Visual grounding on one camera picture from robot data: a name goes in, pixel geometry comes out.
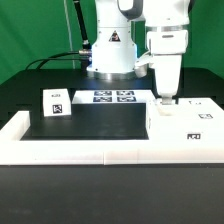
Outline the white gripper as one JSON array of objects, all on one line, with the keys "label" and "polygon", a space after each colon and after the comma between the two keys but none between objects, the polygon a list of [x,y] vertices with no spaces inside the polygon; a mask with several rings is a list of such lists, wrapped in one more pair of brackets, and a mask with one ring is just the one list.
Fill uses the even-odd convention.
[{"label": "white gripper", "polygon": [[183,26],[157,27],[147,32],[147,47],[155,70],[156,89],[163,105],[171,105],[179,86],[182,55],[188,46]]}]

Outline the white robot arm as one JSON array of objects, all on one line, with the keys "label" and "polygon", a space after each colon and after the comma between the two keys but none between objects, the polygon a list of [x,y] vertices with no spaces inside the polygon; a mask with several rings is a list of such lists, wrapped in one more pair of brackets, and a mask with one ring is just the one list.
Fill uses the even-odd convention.
[{"label": "white robot arm", "polygon": [[[164,104],[172,102],[179,85],[182,55],[188,45],[190,0],[95,0],[97,40],[92,45],[90,77],[127,79],[155,72]],[[131,23],[143,21],[147,51],[137,55]]]}]

